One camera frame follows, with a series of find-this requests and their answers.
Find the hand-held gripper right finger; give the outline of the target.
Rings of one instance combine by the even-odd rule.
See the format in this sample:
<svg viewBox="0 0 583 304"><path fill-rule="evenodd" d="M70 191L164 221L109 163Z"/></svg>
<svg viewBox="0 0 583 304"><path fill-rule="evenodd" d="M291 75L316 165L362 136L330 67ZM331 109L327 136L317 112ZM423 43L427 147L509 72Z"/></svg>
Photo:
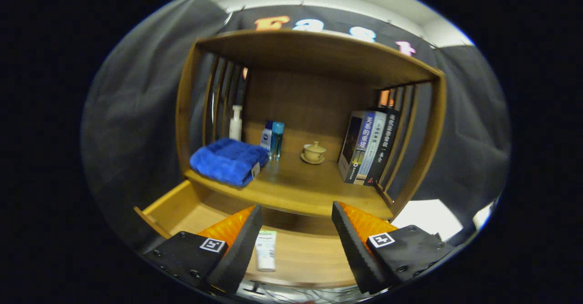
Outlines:
<svg viewBox="0 0 583 304"><path fill-rule="evenodd" d="M408 283L455 248L416 225L394 227L343 202L333 202L331 219L362 293L373 295Z"/></svg>

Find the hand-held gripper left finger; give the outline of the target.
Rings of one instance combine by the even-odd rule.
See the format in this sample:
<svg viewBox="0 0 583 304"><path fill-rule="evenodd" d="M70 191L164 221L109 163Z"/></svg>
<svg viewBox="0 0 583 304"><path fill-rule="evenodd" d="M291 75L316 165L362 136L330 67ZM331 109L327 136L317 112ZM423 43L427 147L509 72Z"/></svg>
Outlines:
<svg viewBox="0 0 583 304"><path fill-rule="evenodd" d="M246 274L263 221L262 207L252 205L201 232L180 231L143 256L189 287L233 295Z"/></svg>

